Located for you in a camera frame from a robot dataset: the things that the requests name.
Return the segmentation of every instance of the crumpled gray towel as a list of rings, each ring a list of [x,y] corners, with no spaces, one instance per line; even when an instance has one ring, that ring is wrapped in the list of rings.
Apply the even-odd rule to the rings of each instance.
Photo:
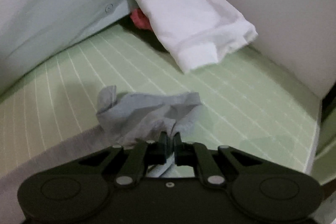
[[[117,100],[116,86],[98,95],[97,119],[100,123],[79,135],[46,150],[0,178],[0,223],[16,224],[25,220],[16,193],[31,175],[97,152],[114,144],[133,147],[137,139],[158,140],[161,131],[172,137],[191,133],[201,107],[198,93],[177,96],[126,94]],[[151,176],[160,175],[173,161]]]

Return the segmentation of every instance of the printed symbol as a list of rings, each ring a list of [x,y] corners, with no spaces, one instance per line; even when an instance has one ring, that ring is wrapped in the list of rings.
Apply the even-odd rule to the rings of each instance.
[[[108,4],[105,8],[105,12],[109,13],[113,9],[113,4]]]

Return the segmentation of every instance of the red cloth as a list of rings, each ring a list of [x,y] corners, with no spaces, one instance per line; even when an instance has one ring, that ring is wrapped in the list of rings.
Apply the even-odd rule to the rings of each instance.
[[[138,29],[153,31],[148,17],[145,16],[145,14],[141,11],[140,8],[135,9],[131,13],[130,17],[131,17],[131,20],[133,21],[134,25]]]

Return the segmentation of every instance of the screw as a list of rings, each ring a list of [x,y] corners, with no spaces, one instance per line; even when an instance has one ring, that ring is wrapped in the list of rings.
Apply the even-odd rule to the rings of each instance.
[[[175,186],[175,183],[174,183],[174,182],[167,182],[167,183],[166,183],[166,186],[167,186],[168,188],[173,188],[173,187]]]
[[[225,179],[221,176],[210,176],[208,177],[208,182],[215,185],[221,185]]]
[[[121,176],[115,180],[119,185],[129,185],[133,182],[133,179],[129,176]]]
[[[106,6],[106,8],[105,8],[105,12],[109,12],[109,11],[111,11],[113,9],[113,4],[111,3],[111,4],[108,4],[107,6]]]

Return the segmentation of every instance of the white towel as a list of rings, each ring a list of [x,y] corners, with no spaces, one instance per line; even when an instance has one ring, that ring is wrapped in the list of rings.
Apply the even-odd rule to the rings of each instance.
[[[226,0],[136,1],[184,73],[221,62],[258,35]]]

